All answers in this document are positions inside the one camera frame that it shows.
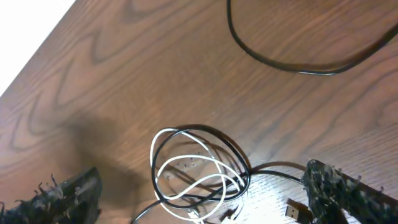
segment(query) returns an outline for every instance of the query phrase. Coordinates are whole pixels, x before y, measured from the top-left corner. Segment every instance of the black cable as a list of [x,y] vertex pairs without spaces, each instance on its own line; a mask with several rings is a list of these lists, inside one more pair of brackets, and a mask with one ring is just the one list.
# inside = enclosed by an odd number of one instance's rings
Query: black cable
[[[293,181],[293,182],[295,182],[295,183],[297,183],[297,184],[303,185],[303,183],[300,181],[299,178],[296,178],[296,177],[294,177],[294,176],[292,176],[292,175],[288,175],[288,174],[285,174],[285,173],[282,173],[282,172],[274,171],[274,170],[252,170],[252,171],[250,171],[250,175],[274,175],[274,176],[286,178],[287,180],[291,180],[291,181]],[[231,181],[228,180],[228,181],[226,182],[226,187],[228,188],[228,187],[231,186],[231,185],[232,185]],[[223,188],[220,188],[220,189],[216,190],[216,192],[217,192],[217,193],[220,193],[222,190],[223,190]],[[190,199],[203,200],[203,199],[205,199],[206,197],[200,196],[200,195],[185,194],[184,196],[182,196],[182,198],[190,198]],[[166,199],[164,199],[163,201],[162,201],[162,200],[158,200],[158,201],[156,201],[156,202],[154,202],[154,203],[148,205],[146,208],[144,208],[144,209],[142,210],[142,212],[141,212],[140,214],[138,214],[138,216],[137,216],[135,219],[133,219],[133,220],[131,221],[130,224],[136,224],[137,221],[138,221],[141,217],[143,217],[147,212],[149,212],[149,210],[151,210],[151,209],[154,208],[156,205],[159,205],[160,203],[165,202],[165,201],[167,201],[167,200],[166,200]],[[220,201],[220,198],[211,198],[211,199],[209,199],[208,201],[210,201],[210,202],[219,202],[219,201]]]
[[249,165],[246,163],[246,161],[243,159],[242,155],[240,155],[240,153],[238,152],[238,150],[233,146],[233,144],[227,140],[224,136],[224,134],[222,132],[220,132],[219,130],[216,130],[212,127],[206,126],[206,125],[202,125],[202,124],[192,124],[190,125],[189,128],[185,128],[185,129],[179,129],[178,131],[174,132],[173,134],[171,134],[169,137],[167,137],[157,148],[155,154],[154,154],[154,158],[153,158],[153,166],[151,167],[151,176],[152,176],[152,185],[154,186],[155,192],[156,194],[159,196],[161,201],[164,201],[165,204],[173,207],[173,208],[178,208],[178,209],[188,209],[188,208],[195,208],[198,205],[209,201],[211,198],[213,198],[216,194],[218,194],[218,191],[212,192],[211,194],[209,194],[208,196],[204,197],[203,199],[192,203],[191,205],[176,205],[173,204],[171,202],[169,202],[168,200],[166,200],[163,195],[161,194],[160,190],[157,187],[156,184],[156,180],[155,180],[155,164],[156,164],[156,160],[157,160],[157,156],[159,155],[160,150],[164,147],[164,145],[172,138],[174,138],[175,136],[178,136],[179,134],[182,133],[189,133],[189,131],[194,131],[194,130],[198,130],[198,131],[204,131],[206,133],[212,134],[214,137],[218,138],[220,141],[222,141],[231,151],[232,153],[238,158],[238,161],[241,163],[241,165],[243,166],[243,169],[246,173],[246,183],[244,188],[242,188],[238,194],[231,196],[231,197],[226,197],[225,200],[234,200],[240,196],[242,196],[249,188],[249,184],[250,184],[250,175],[249,175]]
[[[229,31],[232,34],[233,39],[235,42],[251,57],[256,59],[257,61],[264,63],[270,67],[283,70],[286,72],[296,72],[296,73],[303,73],[303,74],[310,74],[310,75],[336,75],[342,72],[345,72],[366,59],[368,59],[370,56],[375,54],[377,51],[382,49],[388,42],[390,42],[397,34],[398,34],[398,24],[396,24],[393,28],[391,28],[387,33],[385,33],[377,42],[373,43],[370,45],[367,49],[364,51],[360,52],[359,54],[355,55],[353,58],[349,60],[345,60],[344,62],[345,65],[339,67],[339,68],[325,68],[321,70],[314,70],[311,68],[305,68],[305,66],[308,65],[299,65],[299,64],[289,64],[289,63],[283,63],[283,62],[278,62],[272,59],[269,59],[250,47],[248,47],[238,36],[238,34],[235,31],[234,24],[232,21],[232,12],[231,12],[231,0],[227,0],[226,2],[226,13],[227,13],[227,18],[228,18],[228,27]],[[317,67],[330,67],[330,65],[317,65]]]

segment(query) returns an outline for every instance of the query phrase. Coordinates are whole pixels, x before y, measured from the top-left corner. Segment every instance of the wooden table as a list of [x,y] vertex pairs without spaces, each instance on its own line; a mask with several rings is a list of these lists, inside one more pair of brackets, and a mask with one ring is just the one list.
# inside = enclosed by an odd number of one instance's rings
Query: wooden table
[[[270,58],[328,63],[380,38],[398,21],[398,1],[235,0],[233,17]],[[252,166],[319,159],[397,198],[397,85],[396,38],[348,72],[317,77],[245,54],[225,1],[77,0],[0,98],[1,200],[11,208],[51,173],[61,181],[97,166],[99,223],[127,223],[154,201],[153,135],[188,123],[224,131]],[[287,223],[287,197],[307,199],[286,180],[256,177],[239,219]],[[141,221],[155,222],[179,221],[159,207]]]

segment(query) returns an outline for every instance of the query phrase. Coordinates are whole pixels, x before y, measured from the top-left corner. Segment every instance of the white cord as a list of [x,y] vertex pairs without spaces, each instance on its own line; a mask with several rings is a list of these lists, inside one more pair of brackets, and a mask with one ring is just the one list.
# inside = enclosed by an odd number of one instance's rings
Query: white cord
[[[160,136],[161,134],[166,133],[166,132],[171,132],[171,131],[172,131],[172,132],[175,132],[175,131],[178,131],[178,130],[175,129],[175,128],[165,128],[165,129],[162,129],[162,130],[160,130],[160,131],[155,135],[154,139],[152,140],[152,144],[151,144],[151,146],[150,146],[150,159],[149,159],[149,163],[150,163],[150,166],[151,166],[151,167],[152,167],[152,165],[153,165],[153,164],[152,164],[152,163],[153,163],[153,153],[154,153],[154,147],[155,147],[156,140],[159,138],[159,136]],[[184,159],[184,158],[199,158],[199,159],[206,159],[206,160],[209,160],[209,161],[213,161],[213,162],[215,163],[215,165],[216,165],[216,167],[217,167],[219,173],[218,173],[218,174],[211,174],[211,175],[208,175],[208,176],[206,176],[206,177],[201,178],[200,180],[198,180],[198,181],[196,181],[195,183],[193,183],[191,186],[187,187],[187,188],[186,188],[185,190],[183,190],[181,193],[179,193],[178,195],[175,195],[175,196],[173,196],[173,197],[169,197],[169,196],[167,196],[167,195],[164,195],[164,193],[160,190],[159,186],[157,185],[157,187],[158,187],[160,193],[162,194],[162,196],[163,196],[164,198],[166,198],[167,200],[176,200],[176,199],[178,199],[178,198],[181,198],[183,195],[185,195],[185,194],[186,194],[187,192],[189,192],[191,189],[193,189],[194,187],[196,187],[198,184],[200,184],[200,183],[202,183],[203,181],[205,181],[205,180],[207,180],[207,179],[209,179],[209,178],[212,178],[212,177],[220,177],[220,178],[221,178],[221,181],[222,181],[222,184],[223,184],[223,194],[222,194],[222,196],[221,196],[221,198],[220,198],[220,201],[218,202],[218,204],[216,205],[216,207],[215,207],[212,211],[210,211],[209,213],[207,213],[205,216],[203,216],[203,217],[198,217],[198,218],[196,218],[196,216],[195,216],[195,218],[192,218],[192,214],[190,215],[191,218],[181,217],[180,215],[177,215],[176,213],[170,211],[163,203],[161,203],[160,205],[161,205],[167,212],[169,212],[171,215],[173,215],[173,216],[175,216],[175,217],[177,217],[177,218],[179,218],[179,219],[186,220],[186,221],[191,221],[191,222],[195,222],[195,223],[203,223],[203,220],[206,219],[206,218],[208,218],[208,217],[210,217],[212,214],[214,214],[214,213],[221,207],[222,203],[224,202],[224,199],[225,199],[225,197],[226,197],[226,184],[225,184],[225,178],[227,178],[228,180],[230,180],[230,181],[232,182],[232,184],[236,187],[236,189],[237,189],[238,191],[240,191],[240,188],[239,188],[238,183],[237,183],[234,179],[232,179],[231,177],[229,177],[229,176],[227,176],[227,175],[225,175],[225,174],[222,174],[222,171],[221,171],[221,168],[220,168],[219,165],[221,165],[221,166],[227,168],[229,171],[231,171],[231,172],[238,178],[239,183],[240,183],[243,187],[244,187],[245,183],[244,183],[243,179],[240,177],[240,175],[239,175],[237,172],[235,172],[232,168],[230,168],[230,166],[227,166],[227,165],[224,164],[223,162],[220,162],[220,161],[218,161],[217,159],[215,159],[214,155],[211,153],[211,151],[209,150],[209,148],[208,148],[201,140],[199,140],[199,139],[196,138],[195,136],[192,136],[192,135],[189,134],[189,133],[185,133],[185,132],[184,132],[184,133],[181,133],[181,134],[185,135],[186,137],[189,137],[190,139],[192,139],[192,140],[194,140],[195,142],[197,142],[197,143],[198,143],[200,146],[202,146],[204,149],[206,149],[206,151],[209,153],[210,157],[199,156],[199,155],[184,155],[184,156],[176,156],[176,157],[170,158],[169,160],[167,160],[166,162],[164,162],[164,163],[162,164],[162,166],[160,167],[160,169],[159,169],[159,171],[158,171],[158,173],[157,173],[157,177],[155,178],[156,184],[157,184],[157,182],[158,182],[158,179],[159,179],[159,177],[160,177],[162,171],[166,168],[166,166],[167,166],[170,162],[172,162],[172,161],[174,161],[174,160],[177,160],[177,159]],[[158,200],[160,200],[160,198],[159,198],[159,196],[157,195],[156,192],[155,192],[155,196],[156,196],[156,198],[157,198]],[[236,209],[236,212],[235,212],[235,214],[234,214],[234,217],[236,217],[236,215],[239,215],[240,211],[243,209],[244,200],[243,200],[243,198],[241,198],[241,200],[242,200],[242,201],[241,201],[241,203],[239,204],[238,208]]]

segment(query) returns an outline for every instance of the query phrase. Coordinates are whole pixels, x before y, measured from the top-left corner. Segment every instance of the white wall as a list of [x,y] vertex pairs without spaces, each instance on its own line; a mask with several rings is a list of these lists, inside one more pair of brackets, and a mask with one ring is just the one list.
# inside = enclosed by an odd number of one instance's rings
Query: white wall
[[0,96],[74,1],[0,1]]

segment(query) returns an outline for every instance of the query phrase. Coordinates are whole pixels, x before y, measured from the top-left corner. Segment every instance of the fuzzy black object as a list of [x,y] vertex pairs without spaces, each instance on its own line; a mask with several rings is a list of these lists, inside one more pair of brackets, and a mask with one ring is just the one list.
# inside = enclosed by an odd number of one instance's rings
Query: fuzzy black object
[[87,172],[57,184],[50,190],[35,190],[36,196],[29,201],[0,212],[0,224],[93,224],[100,210],[98,200],[102,191],[100,173],[94,167]]
[[398,223],[398,201],[361,183],[360,177],[355,180],[341,170],[311,160],[302,181],[315,217],[312,223],[347,223],[341,209],[360,223]]

